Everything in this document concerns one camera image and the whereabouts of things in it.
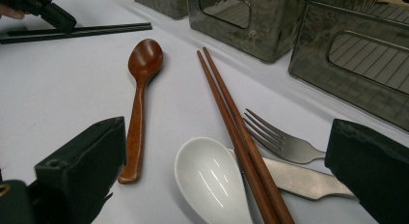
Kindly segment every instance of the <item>metal box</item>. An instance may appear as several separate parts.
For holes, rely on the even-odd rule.
[[[274,63],[295,45],[304,0],[187,0],[190,26]]]
[[[409,4],[306,3],[289,73],[409,130]]]
[[[187,0],[135,0],[173,19],[187,16]]]

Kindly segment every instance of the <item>ceramic spoon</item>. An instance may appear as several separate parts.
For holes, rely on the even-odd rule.
[[[206,223],[253,223],[238,166],[222,144],[209,138],[186,142],[175,163],[177,185]]]
[[[139,42],[129,57],[129,71],[137,86],[126,140],[127,160],[118,178],[119,183],[132,183],[139,179],[144,152],[145,88],[161,69],[162,62],[162,49],[151,39]]]

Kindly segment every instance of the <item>utensil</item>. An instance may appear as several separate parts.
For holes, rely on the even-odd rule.
[[[42,42],[59,39],[82,38],[97,35],[136,32],[150,30],[150,23],[133,23],[120,25],[92,26],[74,28],[71,33],[64,33],[57,29],[10,31],[8,38],[0,39],[1,44],[21,43],[21,42]]]
[[[233,149],[229,152],[235,157]],[[276,185],[285,192],[313,201],[326,196],[356,198],[332,175],[270,158],[263,160]]]
[[[325,152],[314,148],[309,142],[291,136],[272,126],[253,111],[246,109],[251,115],[245,113],[246,129],[265,148],[277,156],[294,162],[306,164],[314,159],[325,158]]]
[[[244,128],[244,122],[241,115],[238,112],[238,109],[232,100],[232,96],[230,95],[218,69],[214,65],[210,54],[207,49],[204,48],[204,55],[210,64],[218,85],[216,85],[209,69],[207,68],[201,52],[197,51],[197,54],[211,92],[214,95],[225,122],[225,126],[231,137],[237,158],[249,181],[249,185],[252,188],[264,222],[278,223],[280,221],[282,223],[294,223],[277,185],[274,183],[261,158],[259,149],[254,143],[251,135]]]
[[[127,134],[127,161],[118,178],[119,183],[132,183],[141,174],[144,151],[144,101],[145,89],[152,77],[161,69],[163,52],[152,39],[139,42],[128,62],[129,71],[136,80],[136,93]]]
[[[206,223],[253,223],[241,173],[219,142],[187,141],[177,153],[175,177],[184,199]]]

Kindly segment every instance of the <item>fork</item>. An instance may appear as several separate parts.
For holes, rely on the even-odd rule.
[[[246,108],[248,119],[245,128],[265,148],[277,156],[300,164],[310,163],[319,158],[325,158],[325,152],[317,150],[309,142],[289,135],[272,126],[250,109]]]

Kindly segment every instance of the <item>hole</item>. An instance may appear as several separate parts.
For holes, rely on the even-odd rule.
[[[54,168],[59,167],[60,166],[60,160],[58,160],[58,159],[48,160],[47,165],[51,166],[51,167],[54,167]]]
[[[12,188],[9,184],[0,184],[0,197],[5,196]]]
[[[369,80],[409,95],[409,49],[356,33],[334,38],[328,60]]]

